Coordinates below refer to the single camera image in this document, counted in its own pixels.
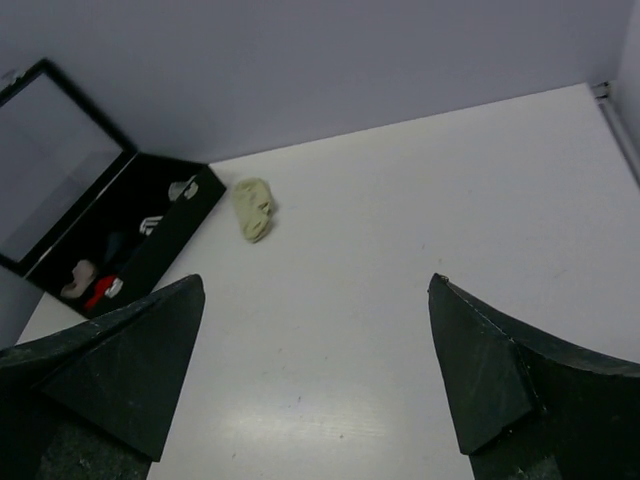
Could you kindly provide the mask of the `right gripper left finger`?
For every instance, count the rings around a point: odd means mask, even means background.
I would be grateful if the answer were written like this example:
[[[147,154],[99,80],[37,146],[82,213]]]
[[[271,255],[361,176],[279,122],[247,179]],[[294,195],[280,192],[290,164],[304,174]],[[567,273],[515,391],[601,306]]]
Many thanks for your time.
[[[1,352],[4,479],[144,479],[161,459],[205,306],[189,275]]]

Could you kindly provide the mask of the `beige red reindeer sock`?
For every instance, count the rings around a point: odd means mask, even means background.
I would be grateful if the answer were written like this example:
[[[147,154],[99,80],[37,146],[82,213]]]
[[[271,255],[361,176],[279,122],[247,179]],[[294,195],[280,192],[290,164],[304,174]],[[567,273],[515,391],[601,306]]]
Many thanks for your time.
[[[105,296],[106,291],[112,286],[113,282],[117,279],[116,275],[108,275],[105,277],[101,277],[96,281],[93,287],[93,293],[89,297],[89,299],[84,303],[84,310],[90,311],[92,310],[99,301]]]

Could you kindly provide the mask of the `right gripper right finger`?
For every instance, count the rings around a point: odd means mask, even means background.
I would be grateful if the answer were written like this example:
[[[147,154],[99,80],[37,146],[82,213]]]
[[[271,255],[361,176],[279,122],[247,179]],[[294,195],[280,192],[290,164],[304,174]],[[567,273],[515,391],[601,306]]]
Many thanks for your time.
[[[510,317],[440,274],[431,332],[477,479],[636,479],[639,366]]]

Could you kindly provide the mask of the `taupe sock red striped cuff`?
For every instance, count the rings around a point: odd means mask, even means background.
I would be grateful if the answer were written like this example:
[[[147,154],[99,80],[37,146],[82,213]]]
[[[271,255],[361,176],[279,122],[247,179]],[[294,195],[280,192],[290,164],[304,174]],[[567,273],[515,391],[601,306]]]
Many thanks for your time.
[[[72,269],[72,281],[61,289],[60,295],[66,299],[80,298],[96,276],[97,268],[91,261],[79,260]]]

